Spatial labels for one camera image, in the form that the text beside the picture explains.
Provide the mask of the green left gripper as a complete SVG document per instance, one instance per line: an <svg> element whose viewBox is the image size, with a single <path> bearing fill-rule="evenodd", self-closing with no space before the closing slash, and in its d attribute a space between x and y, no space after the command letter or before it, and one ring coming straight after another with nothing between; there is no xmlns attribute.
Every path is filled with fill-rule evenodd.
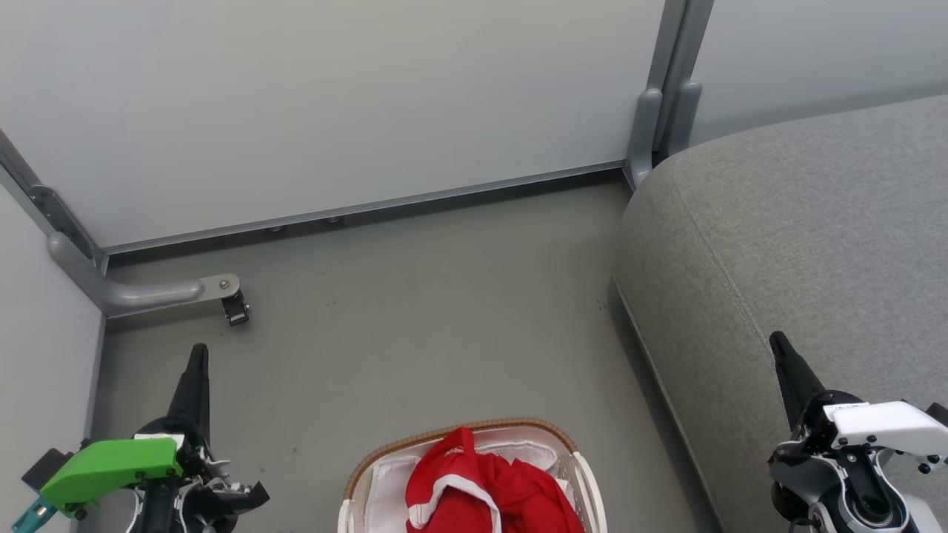
<svg viewBox="0 0 948 533"><path fill-rule="evenodd" d="M182 489L223 480L210 451L210 360L203 342L193 345L167 417L149 422L132 438L84 440L80 451L48 449L21 477L36 500L22 520L50 520L60 513L83 520L88 507L119 489L132 489L135 520L182 520Z"/></svg>

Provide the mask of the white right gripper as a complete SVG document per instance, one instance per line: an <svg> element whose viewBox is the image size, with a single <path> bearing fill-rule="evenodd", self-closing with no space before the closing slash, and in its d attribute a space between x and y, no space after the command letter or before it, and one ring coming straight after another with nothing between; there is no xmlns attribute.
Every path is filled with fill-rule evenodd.
<svg viewBox="0 0 948 533"><path fill-rule="evenodd" d="M870 403L827 390L782 331L771 333L781 399L792 431L803 427L803 456L844 475L877 476L885 452L914 457L929 473L946 459L946 422L904 401Z"/></svg>

